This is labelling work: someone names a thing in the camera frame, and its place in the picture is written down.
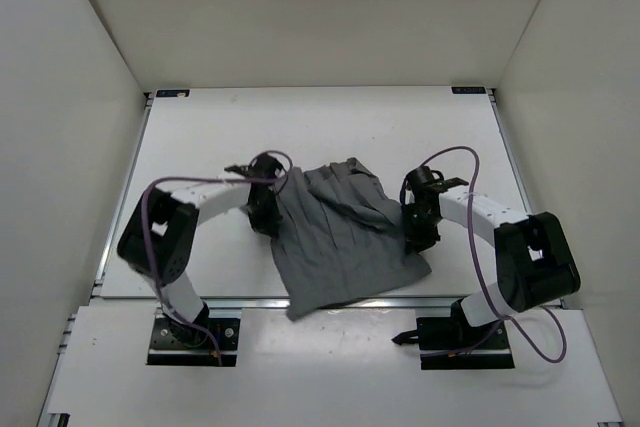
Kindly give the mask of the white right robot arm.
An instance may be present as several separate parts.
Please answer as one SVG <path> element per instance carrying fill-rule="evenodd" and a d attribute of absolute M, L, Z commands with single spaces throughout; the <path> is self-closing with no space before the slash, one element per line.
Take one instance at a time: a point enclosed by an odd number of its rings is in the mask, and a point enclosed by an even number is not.
<path fill-rule="evenodd" d="M 470 190 L 460 178 L 445 179 L 427 168 L 411 171 L 400 196 L 405 250 L 420 253 L 441 240 L 445 220 L 494 248 L 496 281 L 460 301 L 448 323 L 449 338 L 471 347 L 484 326 L 577 292 L 581 279 L 559 219 L 505 207 Z"/>

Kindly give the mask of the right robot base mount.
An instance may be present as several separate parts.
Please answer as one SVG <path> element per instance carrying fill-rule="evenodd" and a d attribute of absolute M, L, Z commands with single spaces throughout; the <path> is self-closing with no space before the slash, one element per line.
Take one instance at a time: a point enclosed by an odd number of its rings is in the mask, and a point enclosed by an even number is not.
<path fill-rule="evenodd" d="M 417 345 L 423 371 L 508 370 L 515 362 L 503 321 L 473 327 L 455 302 L 448 317 L 419 316 L 416 328 L 391 339 Z"/>

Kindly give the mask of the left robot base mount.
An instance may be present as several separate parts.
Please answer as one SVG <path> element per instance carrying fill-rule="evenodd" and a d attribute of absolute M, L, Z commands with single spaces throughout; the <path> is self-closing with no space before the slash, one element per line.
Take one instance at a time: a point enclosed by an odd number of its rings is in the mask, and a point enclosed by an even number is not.
<path fill-rule="evenodd" d="M 211 311 L 209 335 L 158 312 L 150 334 L 151 366 L 235 367 L 241 327 L 239 311 Z"/>

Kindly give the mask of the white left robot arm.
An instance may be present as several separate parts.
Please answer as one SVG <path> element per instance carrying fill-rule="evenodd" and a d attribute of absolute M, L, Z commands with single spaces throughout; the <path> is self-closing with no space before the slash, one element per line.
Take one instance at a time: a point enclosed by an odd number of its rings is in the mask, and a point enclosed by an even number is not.
<path fill-rule="evenodd" d="M 232 210 L 242 211 L 254 232 L 275 238 L 282 216 L 276 196 L 288 168 L 278 151 L 231 165 L 221 177 L 163 177 L 141 194 L 117 245 L 117 255 L 146 279 L 188 345 L 209 332 L 209 310 L 186 273 L 196 230 Z"/>

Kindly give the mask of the grey pleated skirt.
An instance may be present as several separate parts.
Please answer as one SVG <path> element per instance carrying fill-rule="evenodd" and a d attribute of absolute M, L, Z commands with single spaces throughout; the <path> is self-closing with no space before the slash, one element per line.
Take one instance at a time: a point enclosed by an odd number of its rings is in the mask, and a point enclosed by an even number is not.
<path fill-rule="evenodd" d="M 432 271 L 405 250 L 399 202 L 354 157 L 293 168 L 277 204 L 282 220 L 271 251 L 291 321 L 410 286 Z"/>

